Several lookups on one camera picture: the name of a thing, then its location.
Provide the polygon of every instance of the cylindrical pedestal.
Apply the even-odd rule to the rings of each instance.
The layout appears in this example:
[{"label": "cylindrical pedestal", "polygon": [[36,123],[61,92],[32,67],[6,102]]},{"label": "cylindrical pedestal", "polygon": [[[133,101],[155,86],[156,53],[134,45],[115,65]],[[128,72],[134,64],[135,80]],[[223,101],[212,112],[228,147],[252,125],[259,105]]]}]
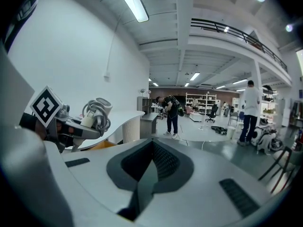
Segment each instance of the cylindrical pedestal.
[{"label": "cylindrical pedestal", "polygon": [[123,143],[140,139],[140,117],[136,117],[122,126]]}]

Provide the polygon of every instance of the black backpack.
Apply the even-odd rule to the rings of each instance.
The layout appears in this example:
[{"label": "black backpack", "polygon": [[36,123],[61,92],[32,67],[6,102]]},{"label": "black backpack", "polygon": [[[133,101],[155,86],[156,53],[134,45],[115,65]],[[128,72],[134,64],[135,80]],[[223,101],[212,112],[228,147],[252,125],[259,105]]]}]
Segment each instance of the black backpack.
[{"label": "black backpack", "polygon": [[182,108],[181,104],[179,103],[179,101],[172,95],[169,95],[169,98],[171,100],[171,103],[174,104],[177,107],[178,115],[183,117],[184,116],[184,111],[183,111],[183,108]]}]

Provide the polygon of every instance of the sneakers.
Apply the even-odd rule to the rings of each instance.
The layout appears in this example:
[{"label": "sneakers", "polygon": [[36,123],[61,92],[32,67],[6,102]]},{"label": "sneakers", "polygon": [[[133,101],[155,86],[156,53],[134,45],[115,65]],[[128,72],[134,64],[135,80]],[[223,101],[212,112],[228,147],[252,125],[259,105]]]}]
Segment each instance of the sneakers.
[{"label": "sneakers", "polygon": [[246,142],[242,142],[239,140],[237,140],[237,144],[238,145],[241,145],[241,146],[250,146],[251,145],[251,142],[250,141],[246,141]]},{"label": "sneakers", "polygon": [[[166,132],[164,133],[164,135],[171,135],[171,133],[168,132],[168,131],[166,131]],[[178,136],[178,134],[173,134],[173,135],[172,135],[172,138],[175,139],[177,136]]]},{"label": "sneakers", "polygon": [[246,146],[252,146],[252,144],[251,144],[250,141],[246,141],[246,142],[245,142],[245,145],[246,145]]},{"label": "sneakers", "polygon": [[242,142],[240,140],[237,140],[237,144],[240,145],[240,146],[246,146],[246,143],[245,142]]}]

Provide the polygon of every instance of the person bending over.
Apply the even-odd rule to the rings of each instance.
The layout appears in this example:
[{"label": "person bending over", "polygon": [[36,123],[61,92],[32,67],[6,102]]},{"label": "person bending over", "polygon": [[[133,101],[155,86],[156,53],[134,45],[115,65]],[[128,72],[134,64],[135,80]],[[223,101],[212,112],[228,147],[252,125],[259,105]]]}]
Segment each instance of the person bending over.
[{"label": "person bending over", "polygon": [[174,134],[172,138],[175,139],[178,136],[178,109],[175,100],[173,97],[166,96],[166,97],[157,97],[156,102],[162,104],[162,107],[167,112],[167,131],[164,135],[171,135],[171,123],[174,127]]},{"label": "person bending over", "polygon": [[247,89],[244,92],[245,108],[244,108],[244,128],[237,143],[241,146],[249,145],[252,135],[256,128],[258,119],[258,105],[260,104],[259,90],[254,87],[252,80],[248,81]]}]

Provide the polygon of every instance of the black pants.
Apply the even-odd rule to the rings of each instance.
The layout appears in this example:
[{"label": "black pants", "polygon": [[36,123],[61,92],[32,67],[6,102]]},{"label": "black pants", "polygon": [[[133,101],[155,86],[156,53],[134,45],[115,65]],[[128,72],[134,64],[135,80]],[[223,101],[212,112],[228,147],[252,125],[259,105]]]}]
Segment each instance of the black pants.
[{"label": "black pants", "polygon": [[256,124],[257,124],[257,117],[251,116],[251,115],[245,115],[244,116],[244,128],[242,130],[242,134],[240,136],[240,141],[245,142],[245,136],[247,133],[248,128],[250,127],[250,131],[248,132],[246,136],[246,141],[250,142],[252,135],[255,131]]},{"label": "black pants", "polygon": [[172,125],[174,126],[174,134],[178,134],[178,114],[173,118],[170,118],[170,115],[167,115],[167,131],[168,132],[171,131],[171,122],[172,122]]}]

